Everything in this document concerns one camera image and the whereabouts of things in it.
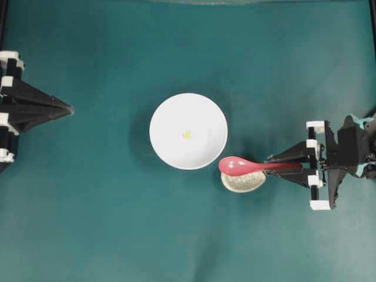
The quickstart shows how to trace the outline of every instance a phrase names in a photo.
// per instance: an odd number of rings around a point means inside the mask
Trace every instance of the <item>red plastic spoon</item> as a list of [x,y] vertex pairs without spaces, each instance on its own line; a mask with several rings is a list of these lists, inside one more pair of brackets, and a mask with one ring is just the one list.
[[300,163],[253,163],[240,157],[229,156],[221,159],[219,169],[229,176],[241,176],[267,169],[301,169]]

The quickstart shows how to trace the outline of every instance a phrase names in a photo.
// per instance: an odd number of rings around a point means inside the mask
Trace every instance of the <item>green mat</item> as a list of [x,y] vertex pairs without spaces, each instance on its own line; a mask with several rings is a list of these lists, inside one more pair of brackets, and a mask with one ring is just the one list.
[[263,161],[305,139],[306,120],[364,116],[369,14],[368,1],[10,1],[23,80],[75,115],[24,134],[0,175],[0,280],[374,281],[375,182],[347,176],[337,208],[314,212],[300,186],[235,194],[219,160],[177,170],[149,142],[153,111],[182,92],[222,108],[221,157]]

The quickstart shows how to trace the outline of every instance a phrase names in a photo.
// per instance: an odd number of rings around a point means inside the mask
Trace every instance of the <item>white plate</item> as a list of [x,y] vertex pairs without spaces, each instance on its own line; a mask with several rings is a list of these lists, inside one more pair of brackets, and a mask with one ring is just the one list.
[[168,98],[156,109],[149,134],[164,162],[178,169],[200,169],[222,152],[227,122],[212,100],[184,93]]

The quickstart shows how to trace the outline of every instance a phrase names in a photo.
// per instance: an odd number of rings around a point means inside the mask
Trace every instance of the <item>white bracket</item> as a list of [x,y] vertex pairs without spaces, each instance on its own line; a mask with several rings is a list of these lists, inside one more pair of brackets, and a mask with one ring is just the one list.
[[305,141],[305,146],[307,148],[314,148],[315,149],[315,156],[316,160],[319,159],[319,154],[320,154],[320,145],[318,144],[316,139],[307,139]]
[[17,51],[0,51],[0,61],[3,69],[6,69],[8,59],[15,59],[17,61],[16,66],[21,68],[23,71],[25,70],[25,63],[19,58]]
[[314,127],[316,134],[325,133],[325,122],[323,120],[320,120],[320,121],[315,120],[311,122],[306,122],[305,127],[307,128],[307,130],[310,127]]
[[310,201],[310,207],[313,210],[330,210],[329,201],[327,200],[316,200]]

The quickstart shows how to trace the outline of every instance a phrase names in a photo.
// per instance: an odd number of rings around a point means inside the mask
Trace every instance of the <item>small white dish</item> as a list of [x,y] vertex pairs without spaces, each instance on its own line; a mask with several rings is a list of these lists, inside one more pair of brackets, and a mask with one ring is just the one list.
[[157,155],[177,169],[200,169],[213,162],[227,142],[227,122],[209,98],[183,93],[165,100],[149,128]]

